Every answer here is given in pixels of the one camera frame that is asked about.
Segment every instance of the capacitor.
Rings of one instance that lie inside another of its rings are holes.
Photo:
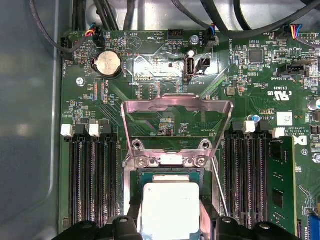
[[[311,111],[320,110],[320,99],[314,99],[308,102],[308,109],[310,109]]]
[[[260,117],[258,115],[249,115],[247,117],[248,121],[254,121],[255,124],[257,124],[258,122],[260,122]]]
[[[114,79],[122,72],[123,61],[114,51],[104,51],[92,59],[91,67],[102,77]]]

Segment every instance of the white slot latch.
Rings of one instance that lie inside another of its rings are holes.
[[[74,132],[72,130],[71,124],[62,124],[61,125],[61,135],[64,137],[72,138],[74,136]]]
[[[91,137],[100,137],[100,126],[99,124],[90,124],[89,135]]]
[[[269,131],[272,134],[272,138],[278,139],[285,135],[285,127],[276,127],[272,131]]]
[[[245,121],[242,131],[244,134],[251,134],[256,131],[256,124],[255,121]]]

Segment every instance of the screw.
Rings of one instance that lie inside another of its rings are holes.
[[[203,167],[204,165],[206,165],[206,159],[204,159],[203,157],[199,157],[199,158],[196,160],[196,163],[197,163],[200,167]]]
[[[86,85],[86,81],[82,77],[78,77],[75,80],[75,83],[77,84],[78,87],[83,87],[84,85]]]
[[[266,223],[261,223],[260,225],[260,228],[264,229],[264,230],[269,230],[270,229],[270,226]]]
[[[191,36],[191,37],[190,37],[190,43],[191,43],[192,45],[197,45],[197,44],[199,44],[199,43],[200,43],[200,38],[199,38],[199,36],[197,36],[197,35]]]
[[[138,166],[140,168],[144,168],[148,165],[148,161],[147,159],[145,159],[144,157],[140,157],[138,158],[138,160],[136,161],[136,163],[138,164]]]
[[[230,224],[232,222],[231,219],[228,217],[222,218],[222,221],[224,221],[226,224]]]

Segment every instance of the black cable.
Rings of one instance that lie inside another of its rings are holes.
[[[279,29],[283,25],[290,24],[299,18],[303,17],[307,13],[309,13],[312,9],[314,9],[316,6],[320,5],[320,0],[315,0],[309,5],[303,7],[302,9],[296,11],[295,13],[291,14],[290,16],[285,17],[284,19],[281,19],[275,23],[272,23],[270,25],[257,28],[254,30],[249,31],[229,31],[226,27],[224,21],[222,20],[219,11],[214,4],[213,0],[200,0],[204,9],[208,13],[211,20],[214,22],[214,24],[218,27],[219,31],[229,39],[246,39],[246,38],[253,38],[257,35],[261,35],[267,32],[272,32],[276,29]]]
[[[72,4],[72,31],[78,30],[78,0],[73,0]]]
[[[86,0],[78,0],[78,29],[86,30]]]
[[[251,30],[251,27],[248,25],[243,13],[242,13],[240,0],[233,0],[233,9],[234,9],[235,17],[236,17],[237,21],[239,22],[241,28],[245,31]]]
[[[104,7],[106,15],[109,17],[112,30],[119,31],[119,27],[118,27],[116,18],[114,16],[114,13],[112,12],[112,9],[111,9],[111,6],[110,6],[108,0],[102,0],[102,6]]]
[[[199,18],[197,18],[195,15],[193,15],[188,9],[185,8],[185,6],[182,5],[182,3],[179,0],[171,0],[171,2],[175,5],[175,7],[180,12],[182,12],[184,15],[186,15],[188,18],[190,18],[196,24],[200,25],[201,27],[203,27],[205,29],[210,28],[210,25],[204,23]]]
[[[311,48],[314,48],[314,49],[320,49],[320,44],[313,44],[311,42],[308,42],[300,37],[296,37],[294,40],[296,40],[297,42],[301,43],[301,44],[304,44],[304,45],[307,45]]]
[[[106,12],[104,10],[104,7],[101,4],[101,1],[100,0],[93,0],[93,2],[95,4],[96,9],[98,11],[98,14],[99,14],[99,16],[101,18],[101,21],[102,21],[104,29],[107,30],[107,31],[112,30],[111,26],[109,25],[109,20],[108,20],[108,17],[106,15]]]
[[[38,15],[37,9],[36,9],[36,5],[34,0],[29,0],[29,7],[32,13],[32,17],[35,21],[35,24],[37,25],[38,29],[41,31],[43,37],[52,45],[54,46],[56,49],[58,49],[59,51],[66,53],[66,54],[71,54],[73,52],[75,52],[76,50],[78,50],[81,45],[87,40],[86,36],[83,36],[76,45],[74,45],[72,48],[65,48],[60,46],[59,44],[57,44],[55,41],[52,40],[52,38],[49,36],[49,34],[47,33],[44,25],[42,24],[40,17]]]
[[[136,0],[127,0],[126,15],[123,24],[123,30],[129,31],[134,20]]]

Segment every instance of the sticker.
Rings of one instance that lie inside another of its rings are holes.
[[[292,126],[293,118],[291,111],[278,111],[276,113],[276,124],[278,126]]]
[[[312,153],[320,153],[320,143],[312,142],[311,143],[311,152]]]
[[[303,156],[307,156],[308,155],[308,150],[307,149],[302,149],[301,154]]]

